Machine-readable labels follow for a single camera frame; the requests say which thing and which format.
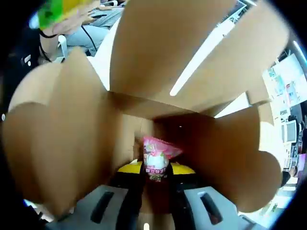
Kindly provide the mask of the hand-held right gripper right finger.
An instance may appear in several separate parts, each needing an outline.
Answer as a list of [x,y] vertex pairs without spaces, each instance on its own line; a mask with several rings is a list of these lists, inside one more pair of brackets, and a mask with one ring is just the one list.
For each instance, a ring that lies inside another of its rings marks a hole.
[[167,167],[170,210],[177,230],[253,230],[255,222],[238,215],[237,207],[189,167]]

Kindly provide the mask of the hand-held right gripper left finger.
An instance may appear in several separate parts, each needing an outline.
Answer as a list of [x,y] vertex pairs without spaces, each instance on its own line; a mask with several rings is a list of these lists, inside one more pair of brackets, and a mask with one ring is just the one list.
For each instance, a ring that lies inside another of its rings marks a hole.
[[47,230],[134,230],[142,205],[143,162],[118,169],[107,185],[79,200],[74,212],[46,224]]

